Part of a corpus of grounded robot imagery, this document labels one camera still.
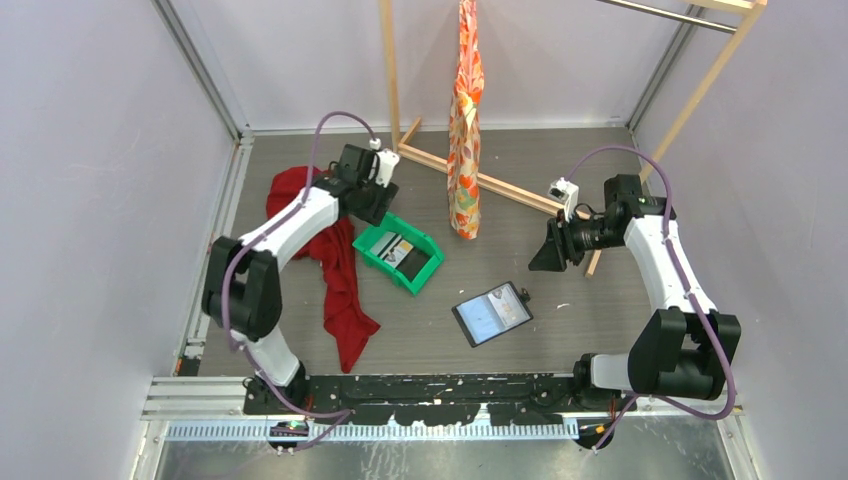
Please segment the green plastic bin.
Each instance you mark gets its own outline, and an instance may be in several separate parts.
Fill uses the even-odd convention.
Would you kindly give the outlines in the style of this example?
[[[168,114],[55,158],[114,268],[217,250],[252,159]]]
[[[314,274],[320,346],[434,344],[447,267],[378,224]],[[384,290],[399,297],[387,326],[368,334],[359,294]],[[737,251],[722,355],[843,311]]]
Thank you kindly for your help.
[[[353,241],[368,267],[417,296],[445,256],[432,237],[388,212],[379,226],[368,226]]]

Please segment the black card holder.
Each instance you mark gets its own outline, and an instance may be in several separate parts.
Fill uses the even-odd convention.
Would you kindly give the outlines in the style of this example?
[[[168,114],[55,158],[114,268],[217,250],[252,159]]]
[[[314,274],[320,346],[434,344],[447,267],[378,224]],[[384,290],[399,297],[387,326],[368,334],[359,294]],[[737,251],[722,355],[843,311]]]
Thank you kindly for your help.
[[[494,308],[489,301],[489,295],[497,294],[499,291],[511,292],[513,295],[518,297],[528,312],[532,315],[531,319],[515,326],[514,328],[508,330],[503,329],[503,325],[498,319]],[[528,307],[530,300],[531,295],[525,288],[517,288],[513,282],[507,281],[480,295],[457,304],[451,308],[451,312],[468,344],[472,348],[476,348],[532,321],[534,316]]]

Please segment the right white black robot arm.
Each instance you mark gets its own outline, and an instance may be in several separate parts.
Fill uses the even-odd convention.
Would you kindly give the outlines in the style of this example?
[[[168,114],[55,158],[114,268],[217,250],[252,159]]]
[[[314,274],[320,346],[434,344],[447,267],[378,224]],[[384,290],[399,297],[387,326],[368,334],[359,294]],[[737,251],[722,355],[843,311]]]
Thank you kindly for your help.
[[[736,316],[719,312],[677,250],[676,214],[668,200],[645,194],[638,176],[619,174],[604,183],[604,211],[582,218],[578,193],[578,186],[565,179],[551,184],[549,194],[562,206],[548,221],[530,270],[563,272],[579,265],[589,251],[625,247],[636,261],[653,313],[628,352],[581,356],[570,385],[574,403],[596,410],[611,390],[717,399],[741,326]]]

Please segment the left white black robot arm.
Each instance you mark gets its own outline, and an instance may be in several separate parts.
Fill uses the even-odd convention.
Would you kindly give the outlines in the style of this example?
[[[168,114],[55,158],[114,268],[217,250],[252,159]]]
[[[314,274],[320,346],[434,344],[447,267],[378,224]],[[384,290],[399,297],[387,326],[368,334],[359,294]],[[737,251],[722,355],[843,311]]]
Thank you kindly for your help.
[[[280,412],[298,412],[307,398],[306,368],[279,327],[281,273],[308,243],[352,215],[381,223],[399,191],[392,177],[398,153],[347,144],[328,170],[297,168],[294,198],[260,227],[239,238],[218,237],[211,246],[201,310],[235,348],[243,348],[268,400]]]

